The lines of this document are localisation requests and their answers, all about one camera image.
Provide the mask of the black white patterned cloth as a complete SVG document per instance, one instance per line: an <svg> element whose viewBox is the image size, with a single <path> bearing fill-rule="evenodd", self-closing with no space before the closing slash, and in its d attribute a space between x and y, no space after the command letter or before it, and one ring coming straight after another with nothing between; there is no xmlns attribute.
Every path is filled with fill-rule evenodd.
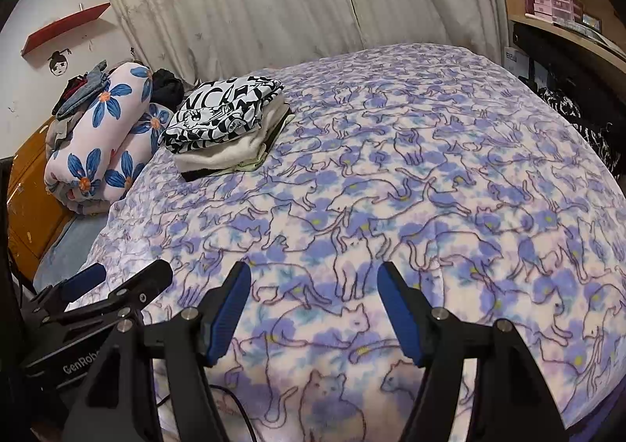
<svg viewBox="0 0 626 442"><path fill-rule="evenodd" d="M617 126L602 123L596 110L584 109L555 85L538 86L535 93L578 131L615 178L625 175L625 138Z"/></svg>

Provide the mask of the cartoon face wall sticker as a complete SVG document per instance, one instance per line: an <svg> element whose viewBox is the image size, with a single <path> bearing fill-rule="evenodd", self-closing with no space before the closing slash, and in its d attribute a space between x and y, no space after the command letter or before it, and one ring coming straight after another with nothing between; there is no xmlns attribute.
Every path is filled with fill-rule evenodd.
<svg viewBox="0 0 626 442"><path fill-rule="evenodd" d="M67 72L68 56L72 52L69 49L56 50L48 58L49 71L55 77L60 77Z"/></svg>

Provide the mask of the cream folded fleece garment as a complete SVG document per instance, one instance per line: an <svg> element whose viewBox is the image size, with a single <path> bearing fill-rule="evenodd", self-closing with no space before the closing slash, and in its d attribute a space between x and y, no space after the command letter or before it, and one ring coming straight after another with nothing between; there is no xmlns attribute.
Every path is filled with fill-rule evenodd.
<svg viewBox="0 0 626 442"><path fill-rule="evenodd" d="M265 152L264 142L288 115L289 104L283 95L275 97L263 110L260 126L234 141L210 145L192 152L175 153L174 163L179 173L189 171L222 171L235 166L250 163Z"/></svg>

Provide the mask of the grey clothes pile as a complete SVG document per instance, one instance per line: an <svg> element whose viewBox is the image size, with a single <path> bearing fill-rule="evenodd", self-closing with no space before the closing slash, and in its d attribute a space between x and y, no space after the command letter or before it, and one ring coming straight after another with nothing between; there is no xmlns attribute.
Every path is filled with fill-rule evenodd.
<svg viewBox="0 0 626 442"><path fill-rule="evenodd" d="M106 68L107 61L102 60L86 74L71 78L52 109L53 117L59 121L66 120L85 105L89 106L108 83Z"/></svg>

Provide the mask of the orange wooden bedside cabinet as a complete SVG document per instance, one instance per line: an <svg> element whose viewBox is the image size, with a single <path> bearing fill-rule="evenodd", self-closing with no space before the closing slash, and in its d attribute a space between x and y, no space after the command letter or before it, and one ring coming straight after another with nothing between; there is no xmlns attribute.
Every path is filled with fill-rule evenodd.
<svg viewBox="0 0 626 442"><path fill-rule="evenodd" d="M43 182L46 135L52 121L53 117L46 120L20 146L9 178L9 250L28 281L34 280L41 259L72 217Z"/></svg>

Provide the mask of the pink drawer boxes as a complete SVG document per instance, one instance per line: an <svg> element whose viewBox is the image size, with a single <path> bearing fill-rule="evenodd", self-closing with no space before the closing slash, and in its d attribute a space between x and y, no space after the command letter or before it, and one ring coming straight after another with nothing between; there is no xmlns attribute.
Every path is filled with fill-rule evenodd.
<svg viewBox="0 0 626 442"><path fill-rule="evenodd" d="M547 21L558 18L581 23L584 4L580 0L525 0L525 12Z"/></svg>

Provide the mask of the red wall shelf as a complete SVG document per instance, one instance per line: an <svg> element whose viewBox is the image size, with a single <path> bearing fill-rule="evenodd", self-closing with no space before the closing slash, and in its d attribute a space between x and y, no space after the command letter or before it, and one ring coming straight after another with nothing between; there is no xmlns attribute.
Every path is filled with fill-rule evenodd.
<svg viewBox="0 0 626 442"><path fill-rule="evenodd" d="M81 11L77 11L63 18L59 18L51 23L42 26L41 29L31 33L24 42L24 46L21 49L20 55L25 56L31 51L37 49L42 44L76 29L91 21L97 20L110 8L110 3L102 3L93 7L84 8Z"/></svg>

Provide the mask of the pink blue flower rolled quilt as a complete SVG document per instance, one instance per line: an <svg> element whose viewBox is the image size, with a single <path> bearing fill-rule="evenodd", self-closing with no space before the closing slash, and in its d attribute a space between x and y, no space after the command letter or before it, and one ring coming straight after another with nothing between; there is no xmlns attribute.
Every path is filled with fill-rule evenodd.
<svg viewBox="0 0 626 442"><path fill-rule="evenodd" d="M125 62L53 149L43 182L67 209L82 215L106 212L157 152L173 112L153 101L152 89L152 71Z"/></svg>

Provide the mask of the black clothing bundle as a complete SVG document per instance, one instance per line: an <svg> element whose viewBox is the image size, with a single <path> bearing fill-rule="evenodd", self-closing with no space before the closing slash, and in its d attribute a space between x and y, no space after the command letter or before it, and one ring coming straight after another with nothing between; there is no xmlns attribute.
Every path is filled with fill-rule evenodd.
<svg viewBox="0 0 626 442"><path fill-rule="evenodd" d="M151 102L176 111L183 101L185 87L172 72L159 69L153 73Z"/></svg>

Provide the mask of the black white graffiti jacket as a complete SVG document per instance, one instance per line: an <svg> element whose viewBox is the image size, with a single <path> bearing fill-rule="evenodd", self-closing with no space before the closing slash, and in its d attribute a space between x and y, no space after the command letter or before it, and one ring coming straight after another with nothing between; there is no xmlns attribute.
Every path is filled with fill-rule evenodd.
<svg viewBox="0 0 626 442"><path fill-rule="evenodd" d="M234 141L261 127L282 91L279 80L256 75L201 84L174 113L159 143L171 153L186 153Z"/></svg>

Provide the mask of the wooden shelf unit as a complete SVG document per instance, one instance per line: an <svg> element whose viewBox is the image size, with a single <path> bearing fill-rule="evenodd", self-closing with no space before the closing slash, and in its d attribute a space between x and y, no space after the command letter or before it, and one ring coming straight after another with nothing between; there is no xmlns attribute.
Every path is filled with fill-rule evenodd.
<svg viewBox="0 0 626 442"><path fill-rule="evenodd" d="M625 99L625 19L617 0L506 0L514 42L555 73Z"/></svg>

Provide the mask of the purple cat print blanket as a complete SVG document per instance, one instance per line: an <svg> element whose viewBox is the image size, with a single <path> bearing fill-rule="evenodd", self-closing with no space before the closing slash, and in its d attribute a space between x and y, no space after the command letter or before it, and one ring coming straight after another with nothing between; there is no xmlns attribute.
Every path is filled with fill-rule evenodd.
<svg viewBox="0 0 626 442"><path fill-rule="evenodd" d="M460 47L276 70L292 121L254 171L186 182L160 150L89 259L105 298L161 258L160 322L237 261L252 290L208 371L229 436L394 441L422 378L377 291L392 262L459 319L516 324L567 425L625 374L625 198L575 128Z"/></svg>

